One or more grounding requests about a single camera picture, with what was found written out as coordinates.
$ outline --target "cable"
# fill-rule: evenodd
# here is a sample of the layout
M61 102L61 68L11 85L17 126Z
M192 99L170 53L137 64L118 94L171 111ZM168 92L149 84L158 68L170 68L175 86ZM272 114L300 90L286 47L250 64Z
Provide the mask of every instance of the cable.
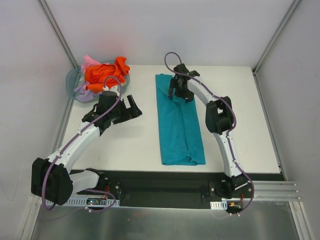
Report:
M94 193L103 193L103 194L109 195L109 196L111 196L111 197L113 198L113 202L112 202L111 205L106 206L106 207L104 207L104 208L101 209L101 210L94 210L94 209L90 208L90 209L89 209L89 212L90 212L90 213L91 213L91 212L93 212L93 213L99 213L99 212L102 212L102 211L106 211L107 209L109 209L109 208L111 208L113 205L115 205L116 202L117 202L116 197L115 197L113 194L111 194L110 192L93 190L93 189L86 189L85 191L94 192ZM48 221L48 222L53 222L53 221L56 221L56 220L60 220L60 219L66 217L66 216L68 216L68 215L70 215L70 214L72 214L72 213L74 213L74 212L76 212L76 211L78 211L78 210L81 210L81 209L87 210L88 207L87 207L87 206L85 206L85 207L82 207L82 206L81 206L81 207L77 207L77 208L73 209L72 211L70 211L70 212L68 212L68 213L66 213L66 214L64 214L64 215L58 216L58 217L56 217L56 218L45 218L45 217L43 216L43 213L42 213L42 215L40 215L40 217L42 218L42 220L45 220L45 221Z
M232 114L232 117L233 117L233 125L232 125L232 127L226 132L226 138L227 138L228 145L229 145L229 149L230 149L230 153L231 153L231 156L232 156L232 161L234 162L234 164L236 165L236 167L240 170L240 172L248 179L248 181L249 181L249 182L251 183L251 185L252 185L252 196L251 196L251 199L250 199L249 203L241 210L241 212L242 212L243 210L245 210L245 209L252 203L252 201L253 201L253 199L254 199L254 197L255 197L255 187L254 187L254 183L253 183L253 181L251 180L251 178L245 173L245 171L243 171L243 170L240 168L239 164L236 162L235 153L234 153L234 150L233 150L233 148L232 148L231 140L230 140L230 137L229 137L230 132L231 132L233 129L235 129L235 127L237 126L236 115L235 115L232 107L231 107L222 97L215 95L203 82L201 82L200 80L196 79L194 76L190 76L190 75L187 75L187 74L185 74L185 73L181 73L181 72L177 72L177 71L172 70L172 69L168 66L168 64L167 64L167 56L168 56L169 54L174 54L174 55L176 55L176 56L179 58L180 64L182 64L181 58L180 58L180 56L179 56L176 52L174 52L174 51L168 52L167 54L164 55L164 65L166 66L166 68L167 68L169 71L173 72L174 74L180 75L180 76L188 77L188 78L196 81L197 83L199 83L202 87L204 87L204 89L205 89L213 98L217 98L217 99L219 99L221 102L223 102L223 103L226 105L226 107L230 110L230 112L231 112L231 114Z
M99 121L101 118L103 118L105 115L107 115L120 101L121 99L121 96L122 96L122 93L123 93L123 89L122 89L122 86L121 86L121 82L118 80L118 78L116 78L115 76L107 76L104 80L104 85L106 85L106 81L107 79L109 78L113 78L114 80L117 81L118 85L119 85L119 88L120 88L120 91L119 91L119 97L116 99L115 103L107 110L105 111L103 114L101 114L99 117L97 117L95 120L93 120L92 122L90 122L88 125L86 125L81 131L80 131L80 134L77 133L76 135L74 135L73 138L71 138L70 141L68 141L68 143L61 149L61 151L59 152L59 155L61 156L64 151L77 139L77 137L79 137L87 128L89 128L91 125L93 125L96 121ZM46 205L46 186L47 186L47 181L48 181L48 178L49 178L49 174L53 168L53 166L55 165L55 163L58 161L58 159L60 158L60 156L57 155L54 160L52 161L52 163L50 164L48 170L46 171L45 175L44 175L44 179L43 179L43 184L42 184L42 191L41 191L41 198L42 198L42 206L45 210L47 211L51 211L54 207L55 207L55 203L50 207L48 208L47 205Z

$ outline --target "gray wall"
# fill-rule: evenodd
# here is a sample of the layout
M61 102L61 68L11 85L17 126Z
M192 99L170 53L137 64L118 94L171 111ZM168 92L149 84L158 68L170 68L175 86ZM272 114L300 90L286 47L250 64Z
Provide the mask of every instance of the gray wall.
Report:
M48 156L72 68L36 0L0 1L0 239L21 232L31 166Z
M163 65L175 51L189 65L250 67L292 1L47 0L78 63L89 54Z
M258 83L288 179L297 181L320 239L320 1L297 9L262 69Z

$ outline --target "plastic basket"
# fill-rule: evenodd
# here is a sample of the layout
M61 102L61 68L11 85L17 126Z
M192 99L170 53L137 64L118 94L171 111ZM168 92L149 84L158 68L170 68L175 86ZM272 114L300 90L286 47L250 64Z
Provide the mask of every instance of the plastic basket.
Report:
M115 60L109 60L109 61L103 61L103 64L109 63L114 64ZM67 75L65 79L66 83L66 92L68 93L68 96L72 98L73 100L77 100L78 93L74 91L74 89L79 85L80 82L83 81L84 74L81 71L81 66L75 67L72 69ZM123 92L125 93L127 90L127 87L130 83L130 76L129 74L124 77L126 81L126 85L122 86Z

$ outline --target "teal cloth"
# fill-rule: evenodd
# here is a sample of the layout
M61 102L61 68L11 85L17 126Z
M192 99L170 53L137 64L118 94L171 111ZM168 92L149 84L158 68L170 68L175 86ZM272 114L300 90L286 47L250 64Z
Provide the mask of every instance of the teal cloth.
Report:
M164 165L206 164L195 100L168 98L172 76L155 76L161 160Z

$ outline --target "purple cable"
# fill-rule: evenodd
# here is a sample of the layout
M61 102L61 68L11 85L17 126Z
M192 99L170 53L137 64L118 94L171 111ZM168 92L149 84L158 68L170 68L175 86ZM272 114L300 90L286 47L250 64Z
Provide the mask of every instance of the purple cable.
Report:
M121 99L121 96L122 96L122 93L123 93L123 90L122 90L122 86L121 86L121 82L118 80L118 78L116 78L115 76L107 76L104 80L104 83L103 85L106 86L106 81L109 79L109 78L113 78L114 80L117 81L119 87L120 87L120 93L119 93L119 97L116 99L115 103L107 110L105 111L102 115L100 115L99 117L97 117L95 120L93 120L92 122L90 122L88 125L86 125L81 131L80 133L82 134L88 127L90 127L91 125L93 125L96 121L98 121L99 119L103 118L105 115L107 115L120 101ZM71 138L71 140L61 149L60 151L60 155L62 155L64 153L64 151L74 142L74 140L76 140L77 137L79 137L80 134L77 133L76 135L74 135L73 138ZM45 210L47 211L51 211L54 207L55 207L55 203L50 207L48 208L47 205L46 205L46 186L47 186L47 181L48 181L48 178L49 178L49 174L52 170L52 168L54 167L55 163L58 161L60 157L59 156L56 156L54 158L54 160L52 161L52 163L50 164L48 170L46 171L45 175L44 175L44 179L43 179L43 184L42 184L42 191L41 191L41 198L42 198L42 206Z
M94 209L91 208L91 212L93 212L93 213L99 213L99 212L106 211L107 209L109 209L109 208L111 208L113 205L115 205L116 202L117 202L116 197L115 197L113 194L111 194L110 192L93 190L93 189L86 189L85 191L89 191L89 192L93 192L93 193L107 194L107 195L109 195L109 196L111 196L111 197L113 198L113 203L112 203L110 206L106 206L106 207L104 207L104 208L101 209L101 210L94 210ZM64 218L64 217L66 217L66 216L68 216L68 215L70 215L70 214L72 214L72 213L80 210L80 209L86 209L86 207L82 207L82 206L81 206L81 207L77 207L77 208L73 209L72 211L70 211L70 212L68 212L68 213L66 213L66 214L64 214L64 215L62 215L62 216L58 216L58 217L56 217L56 218L50 218L50 219L48 219L48 218L45 218L43 215L41 215L40 217L41 217L43 220L45 220L45 221L53 222L53 221L56 221L56 220L60 220L60 219L62 219L62 218Z
M251 183L251 185L252 185L252 196L251 196L251 199L250 199L249 203L241 210L241 212L242 212L243 210L245 210L245 209L252 203L252 200L253 200L254 197L255 197L255 187L254 187L254 183L253 183L253 181L251 180L251 178L245 173L245 171L243 171L243 170L240 168L239 164L236 162L235 153L234 153L234 150L233 150L232 145L231 145L231 140L230 140L230 138L229 138L229 133L230 133L233 129L235 129L235 127L237 126L236 115L235 115L232 107L231 107L222 97L217 96L217 95L214 95L214 93L213 93L204 83L202 83L200 80L198 80L198 79L196 79L195 77L190 76L190 75L188 75L188 74L185 74L185 73L181 73L181 72L177 72L177 71L172 70L172 69L168 66L168 64L167 64L167 56L168 56L169 54L174 54L174 55L176 55L176 56L179 58L180 64L182 64L181 58L180 58L180 56L179 56L176 52L174 52L174 51L168 52L166 55L164 55L164 64L165 64L166 68L167 68L169 71L173 72L174 74L180 75L180 76L185 76L185 77L191 78L192 80L194 80L194 81L196 81L197 83L199 83L201 86L204 87L204 89L205 89L212 97L217 98L217 99L219 99L221 102L223 102L223 103L226 105L226 107L230 110L230 112L231 112L231 114L232 114L232 116L233 116L233 126L226 132L226 137L227 137L228 145L229 145L230 152L231 152L231 156L232 156L232 161L234 162L234 164L236 165L236 167L240 170L240 172L248 179L248 181L249 181L249 182Z

